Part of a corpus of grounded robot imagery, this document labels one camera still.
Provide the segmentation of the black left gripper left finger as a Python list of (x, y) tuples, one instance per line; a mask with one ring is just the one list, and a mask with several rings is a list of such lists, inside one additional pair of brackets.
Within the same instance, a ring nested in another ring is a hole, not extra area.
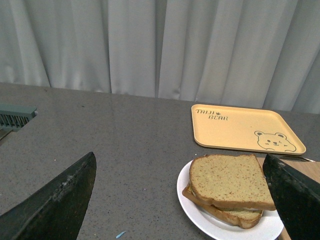
[(75, 240), (96, 179), (97, 162), (87, 153), (0, 217), (2, 240)]

